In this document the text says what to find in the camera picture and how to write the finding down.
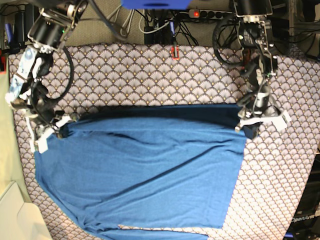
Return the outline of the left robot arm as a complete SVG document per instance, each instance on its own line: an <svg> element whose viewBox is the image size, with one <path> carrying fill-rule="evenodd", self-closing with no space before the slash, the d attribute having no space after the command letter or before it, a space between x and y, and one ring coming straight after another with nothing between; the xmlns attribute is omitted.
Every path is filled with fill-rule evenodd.
<svg viewBox="0 0 320 240"><path fill-rule="evenodd" d="M212 45L217 59L229 68L241 68L241 76L248 80L246 93L237 100L240 107L237 132L244 131L248 139L259 135L263 123L272 123L276 130L284 130L291 121L286 110L282 110L272 96L270 79L278 69L278 58L273 54L272 24L267 19L272 15L269 0L234 0L233 11L224 16L212 34ZM223 59L219 52L222 28L232 23L241 47L242 61Z"/></svg>

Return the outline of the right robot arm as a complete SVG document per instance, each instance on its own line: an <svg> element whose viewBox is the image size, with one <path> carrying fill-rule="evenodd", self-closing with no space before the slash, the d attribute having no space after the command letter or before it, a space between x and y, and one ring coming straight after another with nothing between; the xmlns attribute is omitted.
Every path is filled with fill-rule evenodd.
<svg viewBox="0 0 320 240"><path fill-rule="evenodd" d="M20 58L5 101L14 110L25 112L30 132L30 149L40 154L48 150L47 139L61 135L61 128L73 118L54 107L71 88L74 64L65 44L88 6L87 0L32 0L40 9L39 16L28 31L31 44ZM65 91L56 98L49 98L49 90L42 84L42 77L53 66L53 54L63 51L70 66L69 81Z"/></svg>

